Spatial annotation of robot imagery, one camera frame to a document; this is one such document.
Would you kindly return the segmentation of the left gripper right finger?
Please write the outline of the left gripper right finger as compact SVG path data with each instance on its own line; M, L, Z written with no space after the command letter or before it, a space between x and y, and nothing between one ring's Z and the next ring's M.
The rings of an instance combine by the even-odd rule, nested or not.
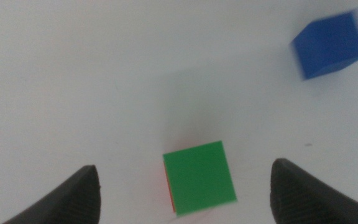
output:
M272 164L270 208L276 223L358 224L357 201L284 158Z

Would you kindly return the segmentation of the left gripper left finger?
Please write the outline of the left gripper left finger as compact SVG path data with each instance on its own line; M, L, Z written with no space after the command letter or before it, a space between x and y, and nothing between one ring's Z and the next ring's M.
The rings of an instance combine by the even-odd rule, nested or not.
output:
M87 165L4 224L98 224L100 214L98 171Z

